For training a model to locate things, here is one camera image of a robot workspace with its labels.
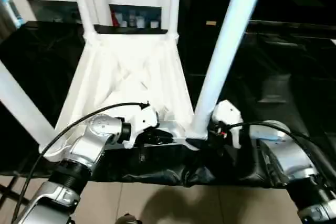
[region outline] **white pole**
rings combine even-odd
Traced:
[[[257,0],[230,0],[188,137],[207,138],[207,126]]]
[[[93,23],[91,22],[89,8],[86,0],[77,0],[80,18],[83,23],[85,35],[96,33]]]
[[[9,15],[9,17],[11,18],[11,20],[13,21],[14,25],[16,28],[19,28],[21,26],[20,21],[17,19],[17,17],[15,16],[11,5],[9,4],[10,0],[1,0],[3,2],[3,6],[4,8],[7,10],[7,13]]]
[[[32,100],[27,96],[25,91],[20,87],[1,61],[0,101],[35,139],[40,145],[40,149],[46,147],[46,145],[56,136],[54,128],[34,105]],[[51,147],[48,153],[60,150],[64,142],[65,139],[61,138]]]
[[[180,0],[170,0],[170,17],[169,17],[169,28],[168,35],[178,38],[177,25],[178,21],[178,11],[179,11]]]

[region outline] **black table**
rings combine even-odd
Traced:
[[[165,32],[102,26],[96,30]],[[179,50],[195,106],[211,55],[188,54],[193,44],[202,42],[190,38],[181,34]],[[251,23],[220,100],[229,99],[245,121],[279,120],[307,133],[335,157],[336,46],[329,38],[336,38],[333,30]],[[0,45],[1,61],[52,125],[57,122],[83,46],[81,26],[43,22],[28,22]],[[25,176],[38,155],[38,146],[3,106],[0,113],[7,122],[1,134],[0,174]],[[92,180],[272,187],[259,165],[258,150],[250,145],[247,141],[232,156],[226,150],[193,152],[184,146],[107,151]],[[54,167],[43,160],[35,177],[48,177]]]

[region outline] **floor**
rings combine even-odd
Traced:
[[[0,176],[7,186],[10,177]],[[44,179],[30,183],[30,199]],[[24,180],[14,187],[19,192]],[[0,210],[0,224],[10,224],[15,202]],[[144,224],[299,224],[296,207],[285,190],[90,182],[73,218],[76,224],[113,224],[127,213]]]

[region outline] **red component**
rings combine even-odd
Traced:
[[[115,17],[115,12],[114,12],[114,10],[111,10],[111,17],[112,17],[112,24],[113,24],[113,26],[117,26],[117,27],[119,27],[120,24],[119,24],[117,18]]]

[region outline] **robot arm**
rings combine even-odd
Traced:
[[[105,146],[122,143],[125,148],[131,148],[139,134],[158,125],[157,120],[156,111],[151,106],[142,109],[127,123],[105,114],[94,116],[84,135],[75,141],[49,180],[41,185],[14,223],[74,223],[70,215],[103,156]]]
[[[242,118],[240,111],[229,101],[222,101],[215,107],[212,121],[218,125],[219,131],[216,133],[221,133],[223,127],[240,123]],[[336,194],[333,188],[326,185],[321,171],[294,139],[270,127],[273,125],[290,132],[286,125],[273,120],[264,123],[269,126],[251,123],[248,133],[252,141],[259,143],[273,185],[286,188],[298,208],[298,216],[303,223],[336,222]],[[241,128],[240,126],[230,129],[234,148],[240,148]]]

